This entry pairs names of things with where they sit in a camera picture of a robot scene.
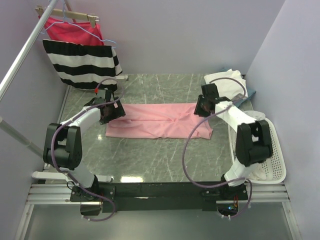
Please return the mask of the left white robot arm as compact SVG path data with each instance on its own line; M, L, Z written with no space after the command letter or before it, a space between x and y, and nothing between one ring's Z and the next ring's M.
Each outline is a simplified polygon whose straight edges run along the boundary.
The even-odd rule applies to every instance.
M51 123L46 130L43 161L63 174L77 196L88 201L100 195L98 177L82 164L82 135L95 123L105 125L124 117L120 98L109 89L95 89L95 97L82 110L61 123Z

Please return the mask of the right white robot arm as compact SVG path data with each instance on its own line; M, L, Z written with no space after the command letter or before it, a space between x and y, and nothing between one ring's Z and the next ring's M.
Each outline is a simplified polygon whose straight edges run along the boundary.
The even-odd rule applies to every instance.
M222 198L230 200L238 194L246 178L258 164L273 155L270 127L266 120L257 120L239 108L227 97L221 97L214 83L202 85L194 114L200 117L216 115L236 133L235 159L222 175L219 187Z

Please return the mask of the pink t shirt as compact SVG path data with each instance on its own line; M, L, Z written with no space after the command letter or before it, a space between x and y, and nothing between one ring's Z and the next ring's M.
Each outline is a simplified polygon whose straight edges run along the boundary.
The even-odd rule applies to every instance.
M124 104L125 116L110 121L106 137L128 139L186 139L203 119L195 103Z

